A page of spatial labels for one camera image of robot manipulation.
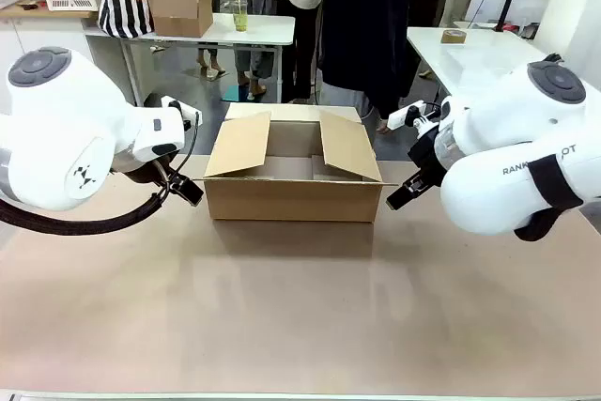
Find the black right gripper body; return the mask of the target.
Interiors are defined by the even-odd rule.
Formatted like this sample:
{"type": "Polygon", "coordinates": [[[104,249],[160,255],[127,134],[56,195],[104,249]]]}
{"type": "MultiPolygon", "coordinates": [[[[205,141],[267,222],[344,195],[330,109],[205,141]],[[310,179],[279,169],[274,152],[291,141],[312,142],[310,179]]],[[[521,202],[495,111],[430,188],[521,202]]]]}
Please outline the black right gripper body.
{"type": "Polygon", "coordinates": [[[439,134],[437,123],[425,124],[419,129],[417,142],[410,148],[408,156],[419,168],[423,177],[443,177],[444,167],[435,152],[435,141],[439,134]]]}

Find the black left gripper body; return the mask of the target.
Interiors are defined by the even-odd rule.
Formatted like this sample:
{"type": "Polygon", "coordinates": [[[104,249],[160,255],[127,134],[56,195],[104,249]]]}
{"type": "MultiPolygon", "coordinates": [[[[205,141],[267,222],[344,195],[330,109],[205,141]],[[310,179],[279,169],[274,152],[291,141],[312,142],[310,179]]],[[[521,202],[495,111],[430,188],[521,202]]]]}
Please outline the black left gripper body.
{"type": "Polygon", "coordinates": [[[151,162],[129,162],[128,164],[114,162],[110,172],[124,174],[131,181],[139,184],[163,185],[174,173],[170,166],[174,158],[175,154],[167,154],[151,162]]]}

